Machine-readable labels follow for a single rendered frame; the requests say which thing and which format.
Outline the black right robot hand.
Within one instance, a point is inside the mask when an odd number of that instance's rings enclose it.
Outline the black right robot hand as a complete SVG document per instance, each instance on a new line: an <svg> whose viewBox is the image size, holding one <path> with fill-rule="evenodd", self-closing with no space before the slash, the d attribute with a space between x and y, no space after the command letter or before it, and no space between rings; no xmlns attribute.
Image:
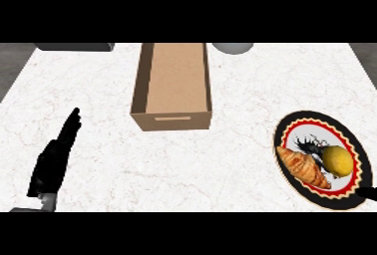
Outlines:
<svg viewBox="0 0 377 255"><path fill-rule="evenodd" d="M377 201L377 188L374 188L374 187L359 187L355 190L355 192L361 197Z"/></svg>

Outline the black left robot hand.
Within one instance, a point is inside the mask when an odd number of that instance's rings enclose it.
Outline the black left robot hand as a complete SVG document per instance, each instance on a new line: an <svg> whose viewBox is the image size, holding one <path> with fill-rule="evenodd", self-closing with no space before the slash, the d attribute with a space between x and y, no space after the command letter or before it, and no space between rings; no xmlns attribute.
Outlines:
<svg viewBox="0 0 377 255"><path fill-rule="evenodd" d="M80 109L74 108L62 125L58 138L49 141L37 157L27 192L28 197L39 197L46 193L58 193L64 182L70 153L80 128Z"/></svg>

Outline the black-rimmed patterned plate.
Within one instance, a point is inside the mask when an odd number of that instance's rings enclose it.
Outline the black-rimmed patterned plate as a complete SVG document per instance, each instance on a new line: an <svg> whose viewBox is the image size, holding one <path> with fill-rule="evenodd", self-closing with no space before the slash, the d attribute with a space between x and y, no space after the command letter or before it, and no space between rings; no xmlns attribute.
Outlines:
<svg viewBox="0 0 377 255"><path fill-rule="evenodd" d="M334 210L355 208L365 201L355 189L373 186L373 171L361 142L343 123L320 112L293 112L277 125L272 144L274 152L278 152L280 147L288 148L300 154L308 154L312 157L311 161L322 161L318 152L327 146L337 145L349 152L354 169L348 176L337 177L318 166L330 184L328 189L302 181L290 173L280 155L275 159L291 187L312 203Z"/></svg>

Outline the yellow lemon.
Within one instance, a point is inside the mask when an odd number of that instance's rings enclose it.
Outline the yellow lemon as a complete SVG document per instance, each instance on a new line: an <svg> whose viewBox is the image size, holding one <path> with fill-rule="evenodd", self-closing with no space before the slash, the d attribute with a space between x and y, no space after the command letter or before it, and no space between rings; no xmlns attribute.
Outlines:
<svg viewBox="0 0 377 255"><path fill-rule="evenodd" d="M337 177L345 177L354 170L354 158L342 146L328 146L322 151L322 163L325 169Z"/></svg>

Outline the open cardboard box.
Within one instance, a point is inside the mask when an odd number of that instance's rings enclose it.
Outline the open cardboard box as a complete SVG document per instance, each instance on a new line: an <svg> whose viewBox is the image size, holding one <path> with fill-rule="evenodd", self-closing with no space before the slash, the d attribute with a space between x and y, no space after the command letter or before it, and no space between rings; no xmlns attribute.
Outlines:
<svg viewBox="0 0 377 255"><path fill-rule="evenodd" d="M142 45L130 115L142 131L209 129L206 43Z"/></svg>

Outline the golden brown croissant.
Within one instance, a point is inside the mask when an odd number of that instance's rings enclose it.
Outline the golden brown croissant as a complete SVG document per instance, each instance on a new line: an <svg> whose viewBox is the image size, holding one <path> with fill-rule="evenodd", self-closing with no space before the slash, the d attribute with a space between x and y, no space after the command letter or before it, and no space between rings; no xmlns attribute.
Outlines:
<svg viewBox="0 0 377 255"><path fill-rule="evenodd" d="M330 189L331 184L327 181L312 156L283 146L277 148L277 152L290 174L305 183L318 188Z"/></svg>

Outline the dark grey flat appliance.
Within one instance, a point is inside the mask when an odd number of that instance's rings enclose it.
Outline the dark grey flat appliance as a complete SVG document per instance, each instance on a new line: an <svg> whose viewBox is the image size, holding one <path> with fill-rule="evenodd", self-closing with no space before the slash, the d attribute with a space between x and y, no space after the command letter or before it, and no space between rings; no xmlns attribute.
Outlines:
<svg viewBox="0 0 377 255"><path fill-rule="evenodd" d="M42 51L111 52L114 43L36 43Z"/></svg>

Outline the grey round object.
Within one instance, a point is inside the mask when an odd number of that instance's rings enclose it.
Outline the grey round object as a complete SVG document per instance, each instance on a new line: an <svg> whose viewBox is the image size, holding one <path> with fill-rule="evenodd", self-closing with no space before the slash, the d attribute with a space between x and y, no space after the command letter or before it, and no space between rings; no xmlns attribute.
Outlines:
<svg viewBox="0 0 377 255"><path fill-rule="evenodd" d="M253 47L252 43L213 43L216 49L229 55L244 54Z"/></svg>

